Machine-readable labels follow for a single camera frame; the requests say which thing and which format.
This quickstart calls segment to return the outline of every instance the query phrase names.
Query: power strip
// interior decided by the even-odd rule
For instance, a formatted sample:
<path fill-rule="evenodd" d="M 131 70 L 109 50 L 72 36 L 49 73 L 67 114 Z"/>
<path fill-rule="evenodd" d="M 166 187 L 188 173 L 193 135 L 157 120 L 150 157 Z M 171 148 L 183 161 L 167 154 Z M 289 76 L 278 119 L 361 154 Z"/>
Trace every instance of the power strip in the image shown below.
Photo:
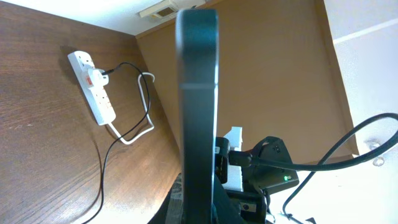
<path fill-rule="evenodd" d="M 104 89 L 109 77 L 101 74 L 104 70 L 96 69 L 86 52 L 76 51 L 68 58 L 97 123 L 104 125 L 114 121 L 116 114 Z"/>

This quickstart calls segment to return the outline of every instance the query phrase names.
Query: wooden floor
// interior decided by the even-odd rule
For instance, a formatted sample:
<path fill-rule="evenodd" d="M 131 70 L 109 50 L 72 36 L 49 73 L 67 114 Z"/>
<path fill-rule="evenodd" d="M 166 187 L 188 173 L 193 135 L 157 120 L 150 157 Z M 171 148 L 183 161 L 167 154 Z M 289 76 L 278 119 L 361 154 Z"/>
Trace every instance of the wooden floor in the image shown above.
<path fill-rule="evenodd" d="M 97 210 L 103 160 L 114 140 L 98 126 L 67 55 L 88 52 L 98 68 L 146 65 L 135 37 L 0 2 L 0 223 L 81 223 Z M 105 86 L 125 132 L 144 115 L 137 72 Z M 180 172 L 177 145 L 150 84 L 155 129 L 115 145 L 102 212 L 92 223 L 147 223 Z"/>

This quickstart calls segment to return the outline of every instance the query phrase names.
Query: white cord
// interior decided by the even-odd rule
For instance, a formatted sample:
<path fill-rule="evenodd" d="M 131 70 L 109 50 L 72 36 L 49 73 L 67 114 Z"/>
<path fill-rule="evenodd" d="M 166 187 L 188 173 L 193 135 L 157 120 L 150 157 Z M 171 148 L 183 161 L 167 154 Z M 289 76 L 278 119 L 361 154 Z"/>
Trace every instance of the white cord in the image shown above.
<path fill-rule="evenodd" d="M 138 78 L 137 78 L 138 87 L 139 87 L 139 94 L 141 95 L 142 105 L 143 105 L 144 110 L 145 110 L 145 113 L 146 113 L 148 109 L 147 109 L 147 103 L 145 102 L 145 98 L 144 98 L 144 92 L 142 91 L 142 86 L 141 86 L 141 76 L 142 76 L 142 75 L 150 75 L 150 76 L 152 77 L 152 82 L 155 82 L 155 76 L 154 76 L 152 73 L 143 72 L 142 74 L 139 74 L 139 76 L 138 76 Z M 150 120 L 149 113 L 147 113 L 147 116 L 146 116 L 146 117 L 147 117 L 148 123 L 149 123 L 149 125 L 150 125 L 150 128 L 148 128 L 148 129 L 146 129 L 145 131 L 139 133 L 139 134 L 138 134 L 136 137 L 134 137 L 132 140 L 126 141 L 124 138 L 121 138 L 120 141 L 123 142 L 124 144 L 131 144 L 131 143 L 133 143 L 135 140 L 137 140 L 139 137 L 143 136 L 145 133 L 148 133 L 149 131 L 152 131 L 152 130 L 155 128 L 155 126 L 154 126 L 154 124 L 152 123 L 152 121 Z M 118 130 L 116 130 L 116 128 L 113 126 L 112 123 L 109 123 L 108 126 L 112 129 L 112 131 L 115 133 L 115 135 L 116 135 L 118 138 L 121 137 L 120 133 L 118 132 Z"/>

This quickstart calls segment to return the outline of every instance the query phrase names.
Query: cable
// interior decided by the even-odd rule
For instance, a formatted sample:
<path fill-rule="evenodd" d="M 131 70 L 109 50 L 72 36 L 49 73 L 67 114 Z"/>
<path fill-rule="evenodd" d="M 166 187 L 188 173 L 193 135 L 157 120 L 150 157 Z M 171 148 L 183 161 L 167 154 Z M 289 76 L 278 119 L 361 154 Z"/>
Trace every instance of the cable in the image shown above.
<path fill-rule="evenodd" d="M 155 76 L 152 73 L 149 72 L 143 72 L 142 74 L 139 74 L 138 78 L 137 78 L 137 82 L 138 82 L 138 87 L 139 87 L 139 93 L 141 95 L 141 101 L 142 101 L 142 106 L 144 107 L 145 112 L 147 111 L 147 105 L 145 102 L 145 98 L 144 98 L 144 93 L 142 92 L 142 87 L 141 87 L 141 77 L 143 77 L 144 75 L 150 75 L 152 77 L 152 82 L 155 82 Z M 150 125 L 150 128 L 146 129 L 145 131 L 141 131 L 136 137 L 132 138 L 131 140 L 127 141 L 124 138 L 121 138 L 120 141 L 123 142 L 126 145 L 132 144 L 134 141 L 136 141 L 139 137 L 143 136 L 145 133 L 148 133 L 149 131 L 152 131 L 155 126 L 152 123 L 152 121 L 150 120 L 149 114 L 147 114 L 147 120 L 148 123 Z M 115 135 L 120 138 L 121 135 L 119 134 L 119 131 L 116 130 L 116 128 L 113 126 L 112 123 L 108 123 L 108 126 L 112 129 L 112 131 L 115 133 Z"/>
<path fill-rule="evenodd" d="M 395 113 L 383 113 L 379 114 L 376 116 L 373 116 L 371 118 L 368 118 L 367 120 L 363 121 L 361 124 L 357 125 L 355 128 L 353 128 L 351 131 L 349 131 L 346 135 L 344 135 L 329 151 L 328 153 L 324 156 L 324 161 L 323 163 L 333 154 L 335 150 L 337 150 L 341 145 L 343 145 L 351 136 L 353 136 L 355 133 L 357 133 L 360 129 L 364 128 L 365 126 L 379 120 L 379 119 L 384 119 L 384 118 L 394 118 L 398 121 L 398 114 Z M 398 143 L 398 131 L 392 135 L 390 139 L 388 139 L 384 144 L 379 146 L 378 148 L 367 152 L 361 156 L 358 156 L 353 159 L 348 159 L 347 161 L 342 161 L 342 162 L 335 162 L 331 164 L 317 164 L 317 165 L 303 165 L 303 164 L 289 164 L 286 162 L 277 162 L 277 161 L 270 161 L 267 159 L 260 159 L 260 158 L 252 158 L 251 165 L 256 165 L 256 166 L 271 166 L 271 167 L 276 167 L 276 168 L 281 168 L 281 169 L 288 169 L 288 170 L 307 170 L 307 171 L 327 171 L 327 170 L 337 170 L 337 169 L 343 169 L 351 166 L 358 165 L 362 162 L 369 161 L 371 159 L 376 158 L 377 156 L 380 156 L 381 154 L 385 153 L 388 151 L 390 148 L 394 147 Z"/>
<path fill-rule="evenodd" d="M 110 73 L 114 72 L 115 70 L 119 69 L 121 65 L 124 65 L 124 64 L 131 65 L 132 67 L 134 67 L 134 68 L 140 73 L 140 75 L 143 74 L 143 72 L 142 72 L 138 67 L 136 67 L 135 65 L 133 65 L 132 63 L 129 63 L 129 62 L 122 62 L 122 63 L 120 63 L 116 68 L 103 72 L 103 75 L 110 74 Z M 134 127 L 132 127 L 128 132 L 124 133 L 122 136 L 120 136 L 120 137 L 118 137 L 117 139 L 115 139 L 115 140 L 112 142 L 112 144 L 110 145 L 108 151 L 106 152 L 106 156 L 105 156 L 105 160 L 104 160 L 104 166 L 103 166 L 103 170 L 102 170 L 102 172 L 101 172 L 100 185 L 99 185 L 99 187 L 100 187 L 100 189 L 101 189 L 101 204 L 99 205 L 99 208 L 98 208 L 97 212 L 96 212 L 90 219 L 88 219 L 87 221 L 83 222 L 83 224 L 87 224 L 87 223 L 89 223 L 90 221 L 92 221 L 92 220 L 99 214 L 99 212 L 101 211 L 101 209 L 102 209 L 102 207 L 103 207 L 103 205 L 104 205 L 104 178 L 105 178 L 105 168 L 106 168 L 106 162 L 108 161 L 109 153 L 111 152 L 112 147 L 115 145 L 115 143 L 117 143 L 118 140 L 120 140 L 121 138 L 123 138 L 124 136 L 126 136 L 127 134 L 129 134 L 132 130 L 134 130 L 136 127 L 138 127 L 138 126 L 143 122 L 143 120 L 146 118 L 146 116 L 147 116 L 147 114 L 148 114 L 148 112 L 149 112 L 149 109 L 150 109 L 150 94 L 149 94 L 148 84 L 147 84 L 147 81 L 146 81 L 146 79 L 145 79 L 144 76 L 142 76 L 142 79 L 144 80 L 145 87 L 146 87 L 146 89 L 147 89 L 148 110 L 145 112 L 145 115 L 141 118 L 141 120 L 140 120 L 136 125 L 134 125 Z"/>
<path fill-rule="evenodd" d="M 340 139 L 340 141 L 338 141 L 323 157 L 322 159 L 318 162 L 318 165 L 322 165 L 324 164 L 329 157 L 337 150 L 340 148 L 340 146 L 342 144 L 344 144 L 344 142 L 346 140 L 348 140 L 353 134 L 355 134 L 357 131 L 359 131 L 361 128 L 367 126 L 368 124 L 377 121 L 379 119 L 383 119 L 383 118 L 394 118 L 397 119 L 397 115 L 393 114 L 393 116 L 391 116 L 392 114 L 386 113 L 386 114 L 379 114 L 376 115 L 372 118 L 367 119 L 366 121 L 363 121 L 360 125 L 358 125 L 357 127 L 355 127 L 352 131 L 350 131 L 348 134 L 346 134 L 344 137 L 342 137 Z M 282 211 L 284 213 L 284 215 L 289 219 L 289 220 L 293 220 L 296 223 L 302 223 L 300 221 L 298 221 L 297 219 L 293 218 L 292 214 L 288 214 L 286 213 L 286 206 L 287 204 L 304 188 L 304 186 L 308 183 L 308 181 L 310 181 L 310 179 L 315 175 L 315 171 L 312 171 L 306 178 L 305 180 L 299 185 L 299 187 L 297 187 L 297 189 L 289 196 L 289 198 L 286 199 L 285 203 L 283 204 L 282 207 Z"/>

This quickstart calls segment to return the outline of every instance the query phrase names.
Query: black cable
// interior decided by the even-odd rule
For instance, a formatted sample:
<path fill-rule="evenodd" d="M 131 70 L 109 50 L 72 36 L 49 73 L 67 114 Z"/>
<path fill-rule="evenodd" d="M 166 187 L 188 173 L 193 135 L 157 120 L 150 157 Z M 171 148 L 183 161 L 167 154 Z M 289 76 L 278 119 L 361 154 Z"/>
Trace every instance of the black cable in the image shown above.
<path fill-rule="evenodd" d="M 340 148 L 340 146 L 342 144 L 344 144 L 345 141 L 347 141 L 353 134 L 355 134 L 357 131 L 359 131 L 361 128 L 367 126 L 368 124 L 377 121 L 379 119 L 383 119 L 383 118 L 395 118 L 397 119 L 397 115 L 394 114 L 394 116 L 391 116 L 391 114 L 386 113 L 386 114 L 379 114 L 376 115 L 372 118 L 367 119 L 366 121 L 363 121 L 360 125 L 358 125 L 357 127 L 355 127 L 353 129 L 353 131 L 350 131 L 348 134 L 346 134 L 344 137 L 342 137 L 340 139 L 340 141 L 338 141 L 323 157 L 322 159 L 318 162 L 318 165 L 322 165 L 324 164 L 329 157 L 337 150 Z M 295 218 L 292 217 L 292 214 L 288 214 L 286 213 L 286 206 L 287 204 L 304 188 L 304 186 L 308 183 L 308 181 L 310 181 L 310 179 L 314 176 L 315 171 L 312 171 L 306 178 L 305 180 L 299 185 L 299 187 L 297 187 L 297 189 L 289 196 L 289 198 L 286 199 L 283 207 L 282 207 L 282 211 L 284 213 L 284 215 L 289 219 L 289 220 L 293 220 L 296 223 L 301 224 L 302 222 L 296 220 Z"/>
<path fill-rule="evenodd" d="M 394 118 L 398 121 L 398 114 L 395 113 L 383 113 L 379 114 L 376 116 L 373 116 L 371 118 L 368 118 L 367 120 L 363 121 L 361 124 L 357 125 L 355 128 L 353 128 L 351 131 L 349 131 L 346 135 L 344 135 L 329 151 L 328 153 L 324 156 L 323 163 L 331 156 L 331 154 L 338 149 L 342 144 L 344 144 L 351 136 L 353 136 L 355 133 L 357 133 L 360 129 L 364 128 L 365 126 L 379 120 L 379 119 L 384 119 L 384 118 Z M 303 164 L 289 164 L 286 162 L 277 162 L 277 161 L 270 161 L 267 159 L 260 159 L 260 158 L 253 158 L 251 161 L 251 165 L 256 165 L 256 166 L 271 166 L 271 167 L 276 167 L 276 168 L 281 168 L 281 169 L 288 169 L 288 170 L 307 170 L 307 171 L 327 171 L 327 170 L 337 170 L 337 169 L 343 169 L 351 166 L 358 165 L 362 162 L 369 161 L 371 159 L 376 158 L 377 156 L 380 156 L 381 154 L 385 153 L 388 151 L 390 148 L 394 147 L 398 143 L 398 131 L 392 135 L 390 139 L 388 139 L 384 144 L 381 146 L 377 147 L 375 150 L 372 150 L 370 152 L 367 152 L 361 156 L 358 156 L 353 159 L 348 159 L 347 161 L 342 161 L 342 162 L 335 162 L 331 164 L 317 164 L 317 165 L 303 165 Z"/>
<path fill-rule="evenodd" d="M 135 65 L 133 65 L 132 63 L 129 63 L 129 62 L 122 62 L 122 63 L 120 63 L 118 66 L 116 66 L 116 68 L 110 69 L 110 70 L 108 70 L 108 71 L 105 71 L 105 72 L 103 72 L 102 74 L 103 74 L 103 75 L 107 75 L 107 74 L 113 73 L 114 71 L 116 71 L 117 69 L 119 69 L 121 65 L 131 65 L 132 67 L 134 67 L 134 68 L 142 75 L 142 79 L 144 80 L 145 87 L 146 87 L 146 89 L 147 89 L 148 109 L 147 109 L 147 111 L 145 112 L 145 115 L 141 118 L 141 120 L 140 120 L 136 125 L 134 125 L 133 128 L 131 128 L 128 132 L 124 133 L 122 136 L 118 137 L 116 140 L 114 140 L 114 141 L 112 142 L 112 144 L 110 145 L 108 151 L 106 152 L 106 156 L 105 156 L 105 160 L 104 160 L 104 168 L 103 168 L 103 170 L 101 171 L 101 179 L 100 179 L 100 185 L 99 185 L 100 190 L 101 190 L 101 204 L 99 205 L 99 208 L 98 208 L 97 212 L 96 212 L 89 220 L 83 222 L 83 224 L 87 224 L 87 223 L 89 223 L 90 221 L 92 221 L 92 220 L 100 213 L 100 211 L 101 211 L 101 209 L 102 209 L 102 207 L 103 207 L 103 205 L 104 205 L 104 178 L 105 178 L 105 168 L 106 168 L 106 162 L 108 161 L 109 153 L 111 152 L 112 147 L 113 147 L 113 146 L 115 145 L 115 143 L 117 143 L 121 138 L 123 138 L 124 136 L 126 136 L 127 134 L 129 134 L 132 130 L 134 130 L 136 127 L 138 127 L 138 126 L 143 122 L 143 120 L 145 119 L 145 117 L 148 115 L 148 112 L 149 112 L 149 109 L 150 109 L 150 94 L 149 94 L 148 84 L 147 84 L 147 81 L 146 81 L 146 79 L 145 79 L 145 75 L 142 74 L 142 71 L 141 71 L 138 67 L 136 67 Z"/>

